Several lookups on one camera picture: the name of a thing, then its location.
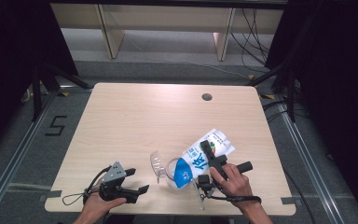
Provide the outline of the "light wooden desk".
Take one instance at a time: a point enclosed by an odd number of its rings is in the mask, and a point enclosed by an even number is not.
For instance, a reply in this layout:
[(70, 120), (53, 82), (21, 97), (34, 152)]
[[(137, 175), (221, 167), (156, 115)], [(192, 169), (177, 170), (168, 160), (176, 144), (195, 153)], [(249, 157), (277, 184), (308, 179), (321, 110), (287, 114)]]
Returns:
[(53, 3), (61, 28), (99, 29), (107, 55), (117, 57), (127, 30), (206, 32), (213, 34), (217, 60), (225, 60), (231, 33), (276, 33), (281, 9), (125, 6)]

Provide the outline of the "metal floor rail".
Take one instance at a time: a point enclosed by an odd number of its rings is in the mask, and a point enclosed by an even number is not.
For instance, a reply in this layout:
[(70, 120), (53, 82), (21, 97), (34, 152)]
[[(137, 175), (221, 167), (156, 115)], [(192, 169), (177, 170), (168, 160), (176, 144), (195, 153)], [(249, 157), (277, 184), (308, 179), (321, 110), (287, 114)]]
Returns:
[(312, 156), (310, 155), (308, 147), (304, 142), (302, 135), (300, 134), (299, 129), (289, 117), (288, 106), (280, 105), (279, 109), (282, 112), (284, 123), (295, 142), (299, 156), (305, 166), (305, 169), (307, 170), (310, 181), (322, 203), (322, 206), (324, 207), (324, 211), (327, 214), (330, 223), (345, 224), (344, 219), (337, 208), (336, 200), (331, 194), (329, 188), (326, 186), (321, 173), (319, 172)]
[(42, 104), (42, 109), (40, 114), (31, 122), (27, 132), (22, 137), (19, 145), (17, 146), (13, 156), (8, 162), (4, 172), (0, 175), (0, 202), (2, 201), (9, 183), (13, 179), (14, 175), (17, 173), (30, 145), (36, 137), (36, 133), (40, 129), (50, 105), (55, 100), (57, 93), (48, 93), (45, 102)]

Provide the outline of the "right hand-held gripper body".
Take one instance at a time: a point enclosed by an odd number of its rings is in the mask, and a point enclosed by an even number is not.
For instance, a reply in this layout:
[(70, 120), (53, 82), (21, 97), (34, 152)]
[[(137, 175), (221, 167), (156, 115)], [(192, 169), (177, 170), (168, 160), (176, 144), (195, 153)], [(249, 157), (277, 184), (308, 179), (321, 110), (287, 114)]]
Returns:
[[(219, 174), (227, 179), (227, 175), (223, 171), (223, 166), (227, 164), (227, 156), (222, 155), (216, 158), (218, 161), (218, 165), (215, 168)], [(237, 202), (246, 202), (252, 201), (254, 199), (253, 196), (213, 196), (213, 193), (219, 189), (223, 191), (222, 187), (209, 175), (199, 175), (196, 180), (193, 181), (193, 186), (195, 188), (197, 197), (200, 202), (200, 209), (204, 210), (204, 200), (205, 199), (214, 199), (219, 201), (227, 201), (231, 203)]]

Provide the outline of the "clear glass jar with handle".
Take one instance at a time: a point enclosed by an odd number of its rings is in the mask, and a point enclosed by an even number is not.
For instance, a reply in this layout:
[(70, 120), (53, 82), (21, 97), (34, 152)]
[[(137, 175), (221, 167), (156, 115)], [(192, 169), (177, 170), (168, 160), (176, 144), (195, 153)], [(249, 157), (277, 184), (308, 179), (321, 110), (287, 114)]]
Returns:
[(164, 161), (157, 151), (150, 154), (150, 163), (158, 180), (165, 178), (167, 185), (173, 189), (183, 189), (201, 175), (196, 170), (194, 161), (187, 153), (181, 157)]

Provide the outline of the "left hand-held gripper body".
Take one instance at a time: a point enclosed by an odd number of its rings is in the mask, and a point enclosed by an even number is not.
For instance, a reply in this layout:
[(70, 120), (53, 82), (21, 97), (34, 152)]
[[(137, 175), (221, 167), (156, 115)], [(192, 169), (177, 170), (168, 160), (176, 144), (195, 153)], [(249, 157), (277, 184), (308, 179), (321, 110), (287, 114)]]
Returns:
[(125, 169), (116, 161), (101, 180), (99, 195), (104, 201), (113, 201), (117, 198), (127, 200), (129, 189), (124, 189), (122, 183), (126, 176)]

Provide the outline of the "person's right hand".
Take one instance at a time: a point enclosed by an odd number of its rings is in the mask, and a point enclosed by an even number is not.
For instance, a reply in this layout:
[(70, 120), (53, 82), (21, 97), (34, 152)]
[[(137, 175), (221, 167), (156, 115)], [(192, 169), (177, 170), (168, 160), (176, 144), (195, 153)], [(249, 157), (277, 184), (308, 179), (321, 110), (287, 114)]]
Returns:
[(226, 196), (252, 196), (249, 178), (242, 175), (236, 165), (227, 163), (223, 166), (227, 179), (222, 177), (214, 168), (210, 168), (213, 179), (222, 187)]

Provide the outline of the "blue white milk carton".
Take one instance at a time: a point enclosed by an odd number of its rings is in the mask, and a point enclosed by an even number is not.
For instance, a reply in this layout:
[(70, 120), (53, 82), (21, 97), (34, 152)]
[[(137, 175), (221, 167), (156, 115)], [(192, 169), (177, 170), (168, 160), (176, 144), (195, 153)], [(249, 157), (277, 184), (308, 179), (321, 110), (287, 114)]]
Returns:
[(205, 174), (209, 170), (208, 159), (201, 148), (201, 142), (207, 141), (215, 157), (229, 155), (235, 147), (226, 135), (216, 129), (210, 130), (187, 149), (177, 161), (173, 173), (173, 181), (178, 189), (186, 186), (195, 177)]

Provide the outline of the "black metal stand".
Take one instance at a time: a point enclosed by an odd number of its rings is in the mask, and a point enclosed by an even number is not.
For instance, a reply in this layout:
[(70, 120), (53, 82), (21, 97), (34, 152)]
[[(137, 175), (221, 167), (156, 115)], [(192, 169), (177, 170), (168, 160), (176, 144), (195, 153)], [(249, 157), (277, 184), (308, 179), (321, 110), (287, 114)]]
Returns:
[(48, 92), (57, 92), (61, 86), (59, 85), (56, 76), (63, 77), (64, 79), (76, 84), (80, 88), (92, 89), (90, 84), (82, 81), (77, 76), (64, 72), (52, 64), (37, 63), (32, 71), (32, 87), (34, 94), (33, 121), (36, 121), (42, 113), (40, 84), (43, 84)]
[(275, 81), (273, 82), (271, 87), (274, 93), (282, 93), (283, 90), (286, 90), (286, 107), (288, 109), (288, 116), (292, 122), (295, 122), (296, 118), (294, 112), (294, 103), (296, 76), (291, 64), (288, 62), (283, 62), (277, 65), (275, 68), (271, 69), (266, 74), (252, 80), (249, 83), (249, 86), (255, 87), (271, 77), (275, 77)]

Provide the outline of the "black curtain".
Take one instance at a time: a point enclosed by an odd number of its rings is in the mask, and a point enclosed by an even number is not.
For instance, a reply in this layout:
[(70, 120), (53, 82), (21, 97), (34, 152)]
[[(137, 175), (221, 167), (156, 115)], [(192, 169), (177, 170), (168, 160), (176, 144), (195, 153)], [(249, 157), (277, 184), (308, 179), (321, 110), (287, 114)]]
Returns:
[(50, 1), (0, 0), (0, 136), (39, 63), (77, 74)]
[(358, 0), (324, 0), (295, 70), (327, 149), (358, 202)]

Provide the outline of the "person's left hand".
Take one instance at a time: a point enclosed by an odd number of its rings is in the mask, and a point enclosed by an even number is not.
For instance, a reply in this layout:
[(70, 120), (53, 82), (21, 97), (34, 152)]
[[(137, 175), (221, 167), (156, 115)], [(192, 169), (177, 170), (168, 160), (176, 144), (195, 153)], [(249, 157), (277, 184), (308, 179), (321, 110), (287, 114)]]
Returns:
[(121, 206), (127, 200), (125, 198), (117, 198), (113, 201), (104, 201), (97, 192), (91, 193), (87, 199), (81, 214), (88, 214), (91, 216), (102, 217), (108, 213), (111, 209)]

